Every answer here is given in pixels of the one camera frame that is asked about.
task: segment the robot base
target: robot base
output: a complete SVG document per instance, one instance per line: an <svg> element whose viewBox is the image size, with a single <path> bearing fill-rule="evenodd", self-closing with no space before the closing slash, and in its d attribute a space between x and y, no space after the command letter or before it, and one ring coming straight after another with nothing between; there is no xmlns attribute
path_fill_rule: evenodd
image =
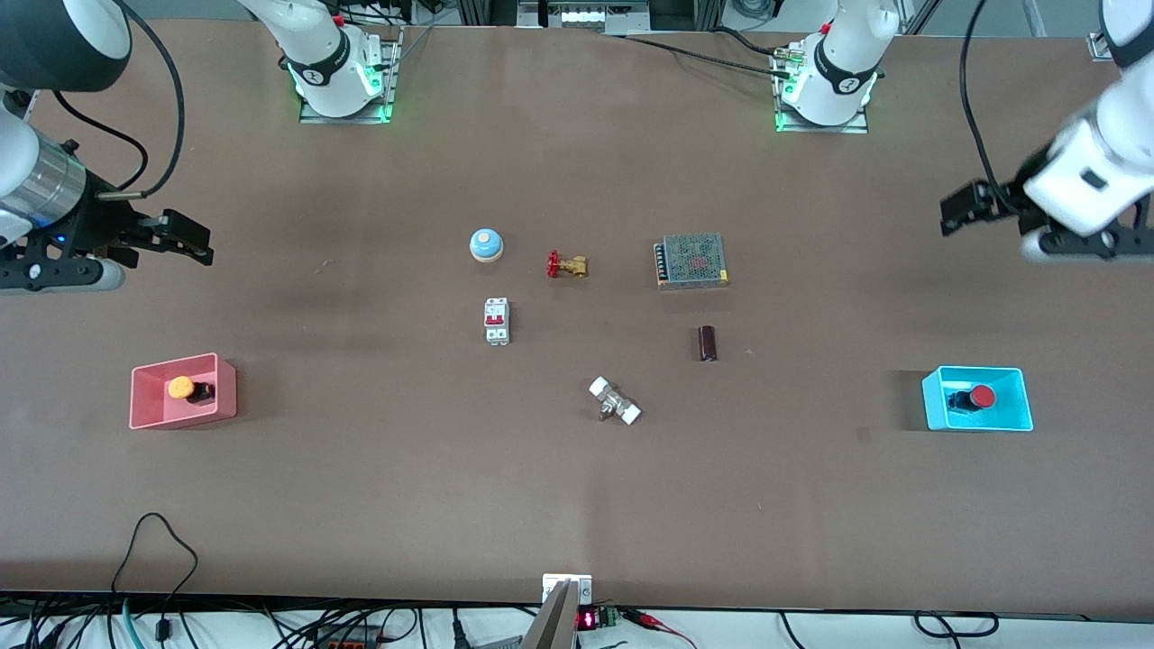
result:
<svg viewBox="0 0 1154 649"><path fill-rule="evenodd" d="M360 68L361 77L369 88L383 89L380 95L365 104L361 110L345 117L327 117L313 110L304 99L300 87L297 94L301 96L300 124L389 124L392 121L392 104L397 98L397 76L400 72L400 46L404 31L396 40L381 40L380 36L369 35L367 65Z"/></svg>
<svg viewBox="0 0 1154 649"><path fill-rule="evenodd" d="M790 52L800 53L801 47L802 43L789 44ZM793 60L781 61L775 57L770 57L770 69L788 72L796 79L800 65ZM801 117L796 109L781 100L782 95L793 91L790 88L793 83L794 81L790 79L773 77L773 119L778 133L849 133L856 135L869 133L869 122L865 119L865 105L869 104L868 94L865 103L853 119L838 126L822 126Z"/></svg>

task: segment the pink tray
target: pink tray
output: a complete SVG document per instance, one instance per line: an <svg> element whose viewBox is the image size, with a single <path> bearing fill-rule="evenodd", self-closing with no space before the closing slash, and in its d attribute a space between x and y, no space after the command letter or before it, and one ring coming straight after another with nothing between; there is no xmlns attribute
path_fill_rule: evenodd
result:
<svg viewBox="0 0 1154 649"><path fill-rule="evenodd" d="M168 396L177 376L216 386L209 403L188 403ZM128 427L134 431L175 431L237 416L237 368L215 353L142 365L133 370Z"/></svg>

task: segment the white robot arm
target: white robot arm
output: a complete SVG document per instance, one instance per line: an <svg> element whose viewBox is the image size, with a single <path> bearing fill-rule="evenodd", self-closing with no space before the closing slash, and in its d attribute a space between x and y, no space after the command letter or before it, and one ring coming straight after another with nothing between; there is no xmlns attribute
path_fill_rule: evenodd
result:
<svg viewBox="0 0 1154 649"><path fill-rule="evenodd" d="M351 24L338 27L317 0L238 1L272 32L297 92L317 113L349 117L384 91L380 36Z"/></svg>
<svg viewBox="0 0 1154 649"><path fill-rule="evenodd" d="M833 20L789 49L802 52L781 100L820 126L840 126L869 102L877 66L898 33L894 0L840 0Z"/></svg>
<svg viewBox="0 0 1154 649"><path fill-rule="evenodd" d="M1016 216L1032 261L1154 261L1154 232L1144 232L1154 193L1154 0L1102 0L1101 15L1122 79L1014 180L998 188L979 180L942 201L943 234ZM1132 226L1123 226L1132 208Z"/></svg>
<svg viewBox="0 0 1154 649"><path fill-rule="evenodd" d="M0 84L57 92L112 85L132 52L122 1L0 0ZM175 156L151 189L123 194L84 166L77 147L0 106L0 293L112 290L140 249L212 263L207 227L175 210L153 218L129 203L163 185Z"/></svg>

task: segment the cable connector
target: cable connector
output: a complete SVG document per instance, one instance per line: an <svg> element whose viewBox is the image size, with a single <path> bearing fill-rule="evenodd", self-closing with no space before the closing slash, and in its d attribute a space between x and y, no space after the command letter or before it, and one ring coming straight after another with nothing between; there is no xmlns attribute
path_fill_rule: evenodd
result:
<svg viewBox="0 0 1154 649"><path fill-rule="evenodd" d="M156 621L155 635L157 642L164 642L172 637L172 622L167 618L160 618Z"/></svg>
<svg viewBox="0 0 1154 649"><path fill-rule="evenodd" d="M792 61L795 64L805 62L805 52L790 50L789 47L777 47L773 50L773 58L779 61Z"/></svg>
<svg viewBox="0 0 1154 649"><path fill-rule="evenodd" d="M452 649L473 649L469 639L465 637L465 627L462 626L456 609L452 610Z"/></svg>
<svg viewBox="0 0 1154 649"><path fill-rule="evenodd" d="M635 625L642 628L647 628L650 631L660 631L660 627L662 626L661 620L658 620L657 618L654 618L649 613L643 613L637 609L617 606L617 612L621 613L622 618L634 622Z"/></svg>

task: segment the blue tray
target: blue tray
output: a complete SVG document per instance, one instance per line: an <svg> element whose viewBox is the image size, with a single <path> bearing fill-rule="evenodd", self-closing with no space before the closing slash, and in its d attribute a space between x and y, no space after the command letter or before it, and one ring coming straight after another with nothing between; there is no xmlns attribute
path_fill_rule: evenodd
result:
<svg viewBox="0 0 1154 649"><path fill-rule="evenodd" d="M966 412L951 409L950 396L986 385L997 394L992 408ZM931 431L1001 431L1028 433L1034 430L1026 397L1026 380L1017 367L962 367L943 365L922 380L926 423Z"/></svg>

